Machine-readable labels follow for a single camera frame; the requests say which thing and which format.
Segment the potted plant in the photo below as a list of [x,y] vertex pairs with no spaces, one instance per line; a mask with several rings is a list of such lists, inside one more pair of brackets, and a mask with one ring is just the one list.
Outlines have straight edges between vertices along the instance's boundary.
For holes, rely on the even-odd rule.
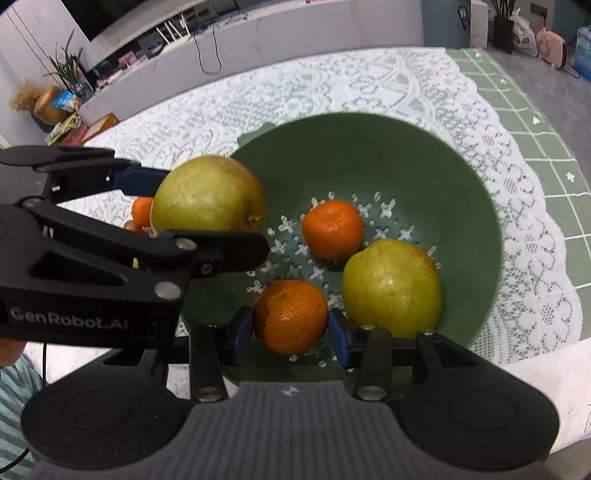
[[66,43],[65,48],[62,47],[63,56],[59,56],[56,46],[56,55],[54,58],[49,58],[51,65],[55,72],[47,73],[47,75],[55,75],[60,78],[66,89],[76,94],[76,96],[83,102],[87,101],[92,96],[92,89],[86,82],[81,82],[79,79],[80,72],[80,55],[82,55],[82,48],[78,51],[78,55],[69,52],[70,42],[74,31],[70,33],[70,37]]
[[39,120],[34,113],[35,105],[42,94],[43,89],[35,87],[27,80],[14,91],[8,106],[17,112],[29,112],[37,126],[45,133],[49,133],[53,127]]
[[494,36],[492,44],[507,53],[513,52],[513,26],[511,20],[515,0],[492,0],[496,17],[494,20]]

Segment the vase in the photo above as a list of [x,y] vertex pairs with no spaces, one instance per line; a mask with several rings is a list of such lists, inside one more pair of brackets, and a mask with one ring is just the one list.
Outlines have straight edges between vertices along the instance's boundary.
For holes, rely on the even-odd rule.
[[76,95],[82,103],[86,103],[93,95],[92,88],[86,82],[78,82],[72,87],[72,93]]
[[494,36],[492,44],[507,53],[513,53],[513,25],[515,22],[501,18],[499,15],[494,21]]

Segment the person's hand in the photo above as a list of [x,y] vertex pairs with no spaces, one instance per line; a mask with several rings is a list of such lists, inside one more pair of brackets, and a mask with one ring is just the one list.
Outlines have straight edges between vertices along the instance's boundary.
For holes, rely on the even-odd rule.
[[22,355],[26,342],[0,339],[0,367],[13,365]]

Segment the green colander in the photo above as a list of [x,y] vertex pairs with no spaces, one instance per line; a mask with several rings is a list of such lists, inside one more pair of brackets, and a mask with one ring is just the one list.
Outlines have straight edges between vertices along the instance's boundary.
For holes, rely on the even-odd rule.
[[[226,323],[242,305],[252,305],[265,286],[285,278],[315,284],[329,307],[342,308],[342,274],[326,270],[310,255],[300,228],[313,205],[334,198],[358,206],[365,245],[387,236],[431,255],[443,285],[437,330],[469,346],[495,301],[502,244],[491,198],[468,163],[425,130],[385,116],[334,113],[270,127],[242,137],[232,157],[265,190],[262,233],[271,253],[256,271],[195,281],[184,309],[188,326]],[[225,373],[234,381],[347,376],[324,344],[287,357],[254,339],[247,360]]]

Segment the television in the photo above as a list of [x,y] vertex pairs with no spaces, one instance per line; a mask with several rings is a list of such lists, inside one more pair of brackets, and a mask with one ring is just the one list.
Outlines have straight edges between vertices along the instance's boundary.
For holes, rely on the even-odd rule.
[[105,28],[144,0],[61,0],[88,40],[92,40]]

